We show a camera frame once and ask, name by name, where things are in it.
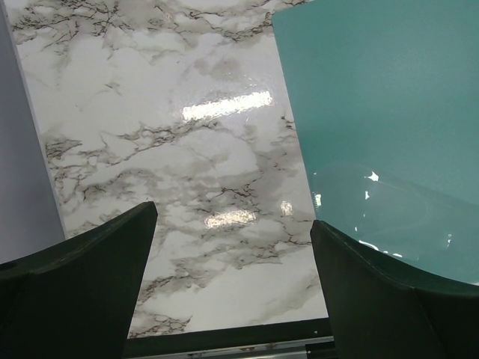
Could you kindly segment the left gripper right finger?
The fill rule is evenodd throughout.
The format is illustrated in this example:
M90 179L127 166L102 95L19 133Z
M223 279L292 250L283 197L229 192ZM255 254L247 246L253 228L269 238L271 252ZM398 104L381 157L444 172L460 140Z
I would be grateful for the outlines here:
M325 221L310 234L338 357L478 357L477 286L417 269Z

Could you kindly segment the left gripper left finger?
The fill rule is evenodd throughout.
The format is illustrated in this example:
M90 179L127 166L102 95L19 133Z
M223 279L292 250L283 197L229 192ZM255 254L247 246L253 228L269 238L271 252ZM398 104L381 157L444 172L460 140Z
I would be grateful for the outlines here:
M2 358L121 358L156 228L153 202L1 265Z

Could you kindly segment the teal file folder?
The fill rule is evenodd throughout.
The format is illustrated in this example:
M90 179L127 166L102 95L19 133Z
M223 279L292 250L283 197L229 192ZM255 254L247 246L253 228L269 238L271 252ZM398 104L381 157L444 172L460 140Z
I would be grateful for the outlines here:
M478 3L312 1L272 25L315 215L478 283Z

